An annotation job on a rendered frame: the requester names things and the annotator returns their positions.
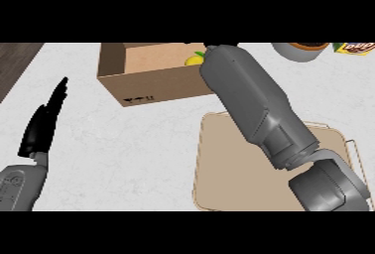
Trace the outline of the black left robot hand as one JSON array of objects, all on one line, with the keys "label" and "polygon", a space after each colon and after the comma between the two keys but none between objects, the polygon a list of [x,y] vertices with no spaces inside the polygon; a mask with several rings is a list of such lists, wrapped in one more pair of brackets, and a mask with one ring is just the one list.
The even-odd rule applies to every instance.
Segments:
[{"label": "black left robot hand", "polygon": [[62,79],[55,88],[49,103],[39,107],[31,117],[19,146],[19,157],[28,158],[33,153],[48,153],[50,150],[58,116],[68,96],[68,80],[67,77]]}]

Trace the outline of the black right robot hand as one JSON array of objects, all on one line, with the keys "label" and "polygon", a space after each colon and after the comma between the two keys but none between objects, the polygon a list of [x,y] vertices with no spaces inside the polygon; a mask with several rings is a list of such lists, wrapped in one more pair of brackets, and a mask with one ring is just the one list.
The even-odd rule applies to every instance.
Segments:
[{"label": "black right robot hand", "polygon": [[232,47],[237,47],[238,45],[239,45],[239,43],[210,43],[210,42],[204,43],[206,48],[208,48],[208,47],[219,47],[219,46],[232,46]]}]

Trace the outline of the yellow lemon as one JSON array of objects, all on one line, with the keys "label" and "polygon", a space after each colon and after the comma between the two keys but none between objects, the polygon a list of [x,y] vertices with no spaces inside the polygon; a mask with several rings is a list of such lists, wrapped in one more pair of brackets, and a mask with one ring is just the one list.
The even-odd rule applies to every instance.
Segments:
[{"label": "yellow lemon", "polygon": [[206,54],[203,52],[197,52],[195,55],[185,61],[186,65],[201,64],[204,62]]}]

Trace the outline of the brown cardboard box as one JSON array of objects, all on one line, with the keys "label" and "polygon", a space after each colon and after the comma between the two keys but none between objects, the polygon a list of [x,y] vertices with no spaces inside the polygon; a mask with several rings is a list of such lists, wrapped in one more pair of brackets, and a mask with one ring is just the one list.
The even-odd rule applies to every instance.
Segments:
[{"label": "brown cardboard box", "polygon": [[123,107],[211,94],[200,65],[203,43],[102,43],[96,78]]}]

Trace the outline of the beige tray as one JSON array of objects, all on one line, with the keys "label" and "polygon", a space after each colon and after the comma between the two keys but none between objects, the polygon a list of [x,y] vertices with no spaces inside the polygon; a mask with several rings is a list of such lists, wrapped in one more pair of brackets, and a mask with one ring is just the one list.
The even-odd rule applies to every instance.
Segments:
[{"label": "beige tray", "polygon": [[312,155],[276,168],[263,149],[251,144],[231,114],[210,113],[201,122],[194,197],[216,211],[365,210],[369,197],[353,169],[340,131],[306,126],[318,139]]}]

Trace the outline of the grey pot with brown contents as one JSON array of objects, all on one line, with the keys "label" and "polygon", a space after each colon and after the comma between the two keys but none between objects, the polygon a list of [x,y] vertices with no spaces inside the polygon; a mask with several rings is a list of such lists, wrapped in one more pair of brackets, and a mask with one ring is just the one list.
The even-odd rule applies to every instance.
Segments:
[{"label": "grey pot with brown contents", "polygon": [[299,63],[313,61],[327,47],[328,43],[273,43],[281,56]]}]

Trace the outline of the dark wooden surface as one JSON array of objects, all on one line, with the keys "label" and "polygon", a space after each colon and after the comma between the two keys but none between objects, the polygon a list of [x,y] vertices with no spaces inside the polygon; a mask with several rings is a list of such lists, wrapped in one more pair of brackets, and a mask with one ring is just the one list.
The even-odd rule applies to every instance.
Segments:
[{"label": "dark wooden surface", "polygon": [[0,103],[43,45],[43,43],[0,43]]}]

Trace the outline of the yellow snack package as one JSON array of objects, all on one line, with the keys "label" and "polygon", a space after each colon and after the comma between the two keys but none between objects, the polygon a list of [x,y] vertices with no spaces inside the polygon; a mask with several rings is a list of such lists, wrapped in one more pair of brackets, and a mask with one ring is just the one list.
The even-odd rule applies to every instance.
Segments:
[{"label": "yellow snack package", "polygon": [[332,48],[337,53],[366,56],[375,49],[375,43],[334,43]]}]

